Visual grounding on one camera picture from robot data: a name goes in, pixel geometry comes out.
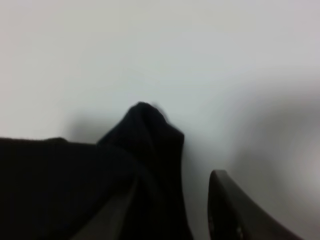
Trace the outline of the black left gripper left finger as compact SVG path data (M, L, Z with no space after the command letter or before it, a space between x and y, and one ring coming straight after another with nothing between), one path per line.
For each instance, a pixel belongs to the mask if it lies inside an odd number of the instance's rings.
M117 240L133 199L137 180L117 190L103 207L80 229L73 240Z

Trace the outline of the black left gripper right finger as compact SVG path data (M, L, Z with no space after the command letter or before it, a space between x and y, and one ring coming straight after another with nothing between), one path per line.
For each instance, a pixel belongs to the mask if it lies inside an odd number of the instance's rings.
M212 240L300 239L260 208L225 170L210 174L207 217Z

